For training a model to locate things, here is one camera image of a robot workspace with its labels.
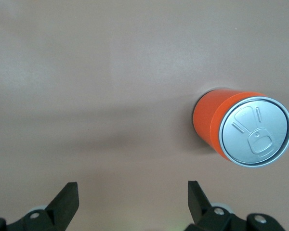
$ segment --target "can rim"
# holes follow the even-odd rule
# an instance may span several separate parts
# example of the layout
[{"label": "can rim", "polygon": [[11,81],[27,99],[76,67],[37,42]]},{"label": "can rim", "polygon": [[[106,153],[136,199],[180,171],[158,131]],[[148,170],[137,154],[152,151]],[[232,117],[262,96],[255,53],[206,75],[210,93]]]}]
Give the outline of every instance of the can rim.
[{"label": "can rim", "polygon": [[[253,101],[267,101],[270,102],[274,105],[276,105],[285,115],[286,120],[287,120],[287,133],[286,133],[286,137],[285,140],[283,142],[283,144],[280,146],[279,150],[272,156],[270,156],[269,158],[260,161],[258,163],[245,163],[239,160],[234,159],[226,150],[224,143],[223,143],[223,128],[225,125],[226,120],[228,119],[228,117],[230,116],[230,114],[237,109],[239,106],[245,104],[245,103],[249,103],[249,102],[253,102]],[[243,166],[243,167],[263,167],[266,166],[274,161],[276,161],[289,147],[289,111],[284,107],[284,105],[282,105],[280,102],[269,98],[269,97],[265,97],[265,96],[254,96],[254,97],[248,97],[246,99],[243,99],[239,102],[237,102],[236,104],[234,104],[229,110],[228,112],[224,115],[221,125],[220,125],[220,129],[219,129],[219,143],[220,146],[222,148],[222,151],[224,152],[224,154],[227,156],[227,158],[234,162],[237,165]]]}]

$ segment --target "table surface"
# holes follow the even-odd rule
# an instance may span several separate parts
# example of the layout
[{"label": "table surface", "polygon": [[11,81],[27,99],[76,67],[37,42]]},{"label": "table surface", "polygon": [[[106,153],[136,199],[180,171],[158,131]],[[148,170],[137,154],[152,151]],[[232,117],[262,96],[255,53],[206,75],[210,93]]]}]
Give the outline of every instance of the table surface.
[{"label": "table surface", "polygon": [[0,0],[0,217],[77,181],[68,231],[182,231],[198,180],[239,217],[289,230],[289,149],[244,168],[193,129],[220,87],[289,110],[289,1]]}]

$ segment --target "can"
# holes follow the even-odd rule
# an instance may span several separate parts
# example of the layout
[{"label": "can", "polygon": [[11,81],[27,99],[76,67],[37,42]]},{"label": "can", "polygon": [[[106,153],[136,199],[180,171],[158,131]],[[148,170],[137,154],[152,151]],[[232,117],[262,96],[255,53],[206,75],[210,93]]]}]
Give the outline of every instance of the can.
[{"label": "can", "polygon": [[288,110],[257,92],[212,90],[196,104],[193,124],[217,153],[243,167],[268,165],[289,147]]}]

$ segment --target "orange can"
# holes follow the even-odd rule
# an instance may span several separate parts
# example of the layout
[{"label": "orange can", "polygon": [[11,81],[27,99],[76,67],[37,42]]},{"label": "orange can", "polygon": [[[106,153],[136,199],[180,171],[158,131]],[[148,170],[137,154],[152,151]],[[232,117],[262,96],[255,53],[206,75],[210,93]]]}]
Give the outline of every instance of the orange can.
[{"label": "orange can", "polygon": [[289,112],[257,92],[212,90],[196,104],[193,123],[215,151],[244,167],[270,164],[289,146]]}]

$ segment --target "silver bolt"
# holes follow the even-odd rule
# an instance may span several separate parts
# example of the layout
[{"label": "silver bolt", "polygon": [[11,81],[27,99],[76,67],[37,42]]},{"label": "silver bolt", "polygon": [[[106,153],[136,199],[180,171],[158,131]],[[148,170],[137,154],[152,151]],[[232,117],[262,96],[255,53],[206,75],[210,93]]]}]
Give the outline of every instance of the silver bolt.
[{"label": "silver bolt", "polygon": [[217,215],[224,215],[224,211],[221,209],[221,208],[216,208],[214,209],[214,212],[217,214]]},{"label": "silver bolt", "polygon": [[261,216],[261,215],[256,215],[255,216],[255,220],[258,221],[261,224],[265,224],[266,223],[266,219],[263,216]]},{"label": "silver bolt", "polygon": [[31,219],[35,219],[35,218],[37,218],[39,216],[39,213],[32,213],[31,215],[30,215],[30,218]]}]

